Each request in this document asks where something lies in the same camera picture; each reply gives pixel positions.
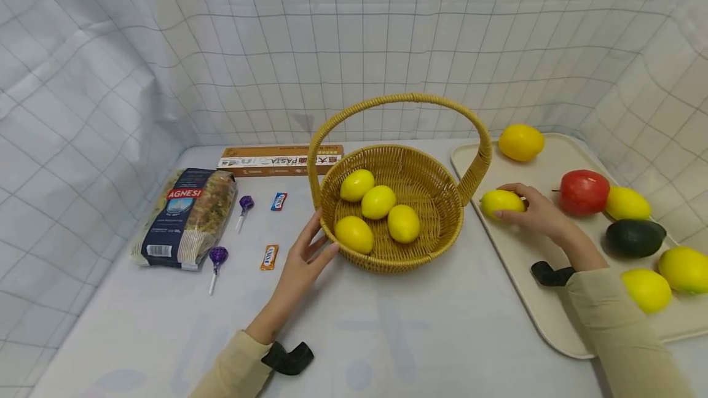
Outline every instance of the yellow lemon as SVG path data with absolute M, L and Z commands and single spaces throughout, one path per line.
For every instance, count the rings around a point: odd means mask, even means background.
M 659 273 L 676 291 L 708 294 L 708 257 L 695 249 L 667 250 L 659 259 Z
M 356 170 L 342 181 L 339 196 L 346 201 L 361 201 L 374 187 L 374 175 L 368 170 Z
M 629 296 L 645 314 L 657 313 L 671 301 L 666 278 L 649 269 L 632 269 L 621 274 Z
M 497 211 L 526 212 L 526 205 L 521 198 L 510 190 L 490 190 L 482 196 L 481 210 L 490 218 L 498 219 L 494 215 Z
M 370 254 L 374 249 L 374 232 L 359 217 L 348 216 L 338 221 L 334 236 L 340 244 L 360 254 Z
M 411 243 L 420 234 L 420 220 L 407 205 L 394 206 L 388 213 L 388 233 L 398 243 Z
M 387 185 L 379 184 L 364 195 L 361 200 L 361 213 L 371 220 L 381 220 L 396 206 L 396 193 Z
M 644 197 L 630 188 L 611 187 L 607 195 L 605 211 L 614 220 L 648 220 L 651 215 L 651 206 Z
M 499 150 L 518 162 L 533 160 L 543 150 L 545 139 L 536 128 L 509 125 L 499 137 Z

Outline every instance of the purple lollipop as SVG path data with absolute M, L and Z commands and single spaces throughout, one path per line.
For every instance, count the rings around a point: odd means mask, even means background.
M 238 201 L 241 205 L 241 216 L 238 217 L 238 222 L 236 223 L 236 230 L 241 234 L 242 220 L 246 217 L 246 213 L 253 207 L 253 198 L 251 196 L 243 196 L 241 200 Z
M 222 246 L 216 246 L 209 251 L 209 258 L 214 263 L 214 275 L 211 276 L 211 286 L 209 287 L 209 295 L 214 294 L 214 285 L 217 283 L 219 276 L 219 267 L 229 258 L 229 251 Z

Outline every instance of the basket handle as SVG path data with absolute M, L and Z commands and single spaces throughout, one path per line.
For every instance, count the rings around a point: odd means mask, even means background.
M 491 163 L 491 137 L 487 131 L 484 123 L 477 117 L 477 115 L 471 110 L 465 108 L 461 104 L 455 101 L 446 99 L 441 96 L 427 95 L 427 94 L 392 94 L 387 96 L 376 97 L 374 99 L 364 100 L 354 106 L 346 108 L 334 115 L 331 119 L 327 120 L 320 129 L 312 136 L 312 142 L 310 142 L 309 150 L 307 151 L 307 177 L 309 178 L 310 190 L 312 191 L 312 203 L 315 208 L 320 207 L 320 180 L 317 176 L 317 169 L 315 161 L 317 160 L 317 151 L 320 150 L 320 145 L 322 140 L 325 140 L 327 134 L 329 134 L 336 125 L 344 122 L 344 120 L 350 115 L 357 114 L 365 109 L 374 108 L 374 106 L 380 106 L 387 103 L 395 103 L 398 101 L 417 101 L 420 103 L 432 103 L 446 108 L 455 109 L 458 113 L 464 115 L 467 120 L 472 122 L 474 127 L 479 132 L 479 149 L 477 150 L 477 156 L 472 161 L 472 164 L 467 169 L 464 176 L 457 185 L 457 192 L 460 194 L 460 201 L 462 206 L 465 206 L 470 202 L 472 195 L 474 195 L 475 190 L 479 187 L 481 178 L 486 173 Z

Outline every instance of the wicker basket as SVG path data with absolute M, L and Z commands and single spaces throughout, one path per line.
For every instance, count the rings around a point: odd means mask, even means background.
M 346 155 L 329 170 L 322 180 L 317 178 L 317 150 L 327 134 L 350 115 L 365 109 L 397 101 L 433 103 L 455 109 L 477 128 L 479 152 L 459 184 L 450 171 L 433 157 L 415 148 L 400 145 L 368 146 Z M 376 273 L 410 271 L 448 250 L 457 239 L 464 219 L 463 208 L 470 202 L 491 161 L 491 138 L 476 115 L 451 100 L 423 94 L 397 94 L 362 101 L 336 114 L 314 134 L 307 157 L 307 175 L 314 206 L 322 206 L 321 225 L 330 240 L 335 241 L 334 226 L 346 216 L 361 215 L 361 203 L 349 203 L 339 198 L 339 188 L 346 176 L 355 170 L 372 171 L 376 184 L 385 184 L 396 193 L 398 203 L 409 205 L 420 218 L 419 238 L 401 244 L 388 234 L 386 218 L 368 220 L 374 232 L 374 249 L 364 255 L 346 246 L 340 253 L 356 266 Z

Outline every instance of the dark green avocado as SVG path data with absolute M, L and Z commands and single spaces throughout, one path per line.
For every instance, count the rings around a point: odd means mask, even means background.
M 610 252 L 633 259 L 655 254 L 665 238 L 666 229 L 649 220 L 619 220 L 605 232 L 605 244 Z

